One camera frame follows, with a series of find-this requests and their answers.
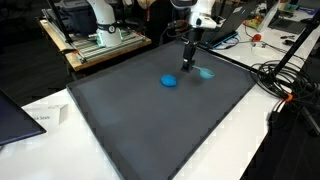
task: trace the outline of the black mat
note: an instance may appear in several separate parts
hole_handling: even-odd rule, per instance
[[[181,72],[183,48],[169,43],[67,86],[124,179],[173,178],[254,85],[246,70],[200,50],[196,65],[216,77]],[[177,87],[161,85],[167,73]]]

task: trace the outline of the floor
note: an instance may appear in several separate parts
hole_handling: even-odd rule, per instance
[[[308,73],[320,82],[316,57],[320,52],[308,60]],[[44,38],[5,47],[0,55],[0,88],[20,106],[64,89],[72,81],[56,47]],[[242,179],[320,179],[320,137],[309,136],[304,120],[289,107],[281,112],[279,123],[283,128],[268,134]]]

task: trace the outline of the blue sponge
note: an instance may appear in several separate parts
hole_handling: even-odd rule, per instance
[[[166,87],[174,87],[177,85],[177,79],[170,74],[162,76],[160,81]]]

